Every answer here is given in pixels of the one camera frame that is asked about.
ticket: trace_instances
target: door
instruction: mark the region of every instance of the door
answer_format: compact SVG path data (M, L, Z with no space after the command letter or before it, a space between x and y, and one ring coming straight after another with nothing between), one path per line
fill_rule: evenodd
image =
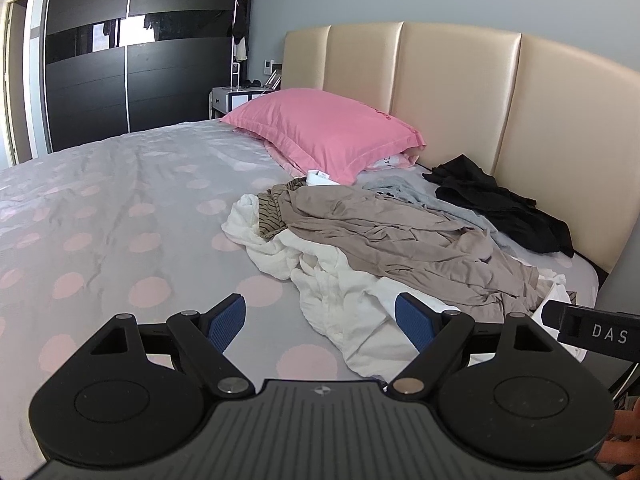
M17 164L31 160L27 117L24 111L24 87L22 85L22 45L24 43L26 11L25 7L15 2L9 5L6 57L4 60L7 121Z

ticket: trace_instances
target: beige padded headboard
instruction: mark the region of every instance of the beige padded headboard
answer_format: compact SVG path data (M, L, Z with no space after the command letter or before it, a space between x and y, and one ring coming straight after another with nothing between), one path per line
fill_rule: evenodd
M335 25L287 34L282 87L390 112L423 133L428 168L464 153L605 270L638 218L640 74L610 60L490 28Z

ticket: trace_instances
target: doorway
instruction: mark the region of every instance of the doorway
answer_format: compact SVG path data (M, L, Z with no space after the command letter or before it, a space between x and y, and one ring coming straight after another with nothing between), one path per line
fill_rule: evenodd
M22 52L27 0L6 3L5 27L3 31L4 55L2 75L4 90L5 137L7 152L12 164L31 160L31 145L24 108L24 86L22 79Z

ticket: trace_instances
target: bed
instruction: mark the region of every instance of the bed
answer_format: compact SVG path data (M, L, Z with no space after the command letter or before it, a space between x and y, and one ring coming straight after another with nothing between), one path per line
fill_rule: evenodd
M289 33L282 82L418 128L423 166L467 154L564 219L577 250L607 271L638 217L640 74L608 60L516 32L341 25ZM394 174L424 186L421 170L362 173L356 185ZM270 377L358 377L311 328L296 287L260 273L222 231L242 195L288 179L260 140L219 121L115 137L0 173L0 477L24 478L43 462L31 397L119 312L163 322L240 292L247 319L225 355L257 389ZM594 305L598 279L583 257L513 250L564 274L577 303Z

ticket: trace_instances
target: brown garment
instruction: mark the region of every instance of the brown garment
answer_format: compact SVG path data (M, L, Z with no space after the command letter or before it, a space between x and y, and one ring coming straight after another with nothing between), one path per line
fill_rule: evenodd
M280 216L278 197L287 190L305 186L304 177L294 178L286 184L277 184L264 193L258 193L258 234L260 238L270 240L287 228Z
M278 202L291 231L338 247L354 270L405 283L475 320L530 315L542 302L535 267L507 256L489 233L438 212L345 186L305 186Z

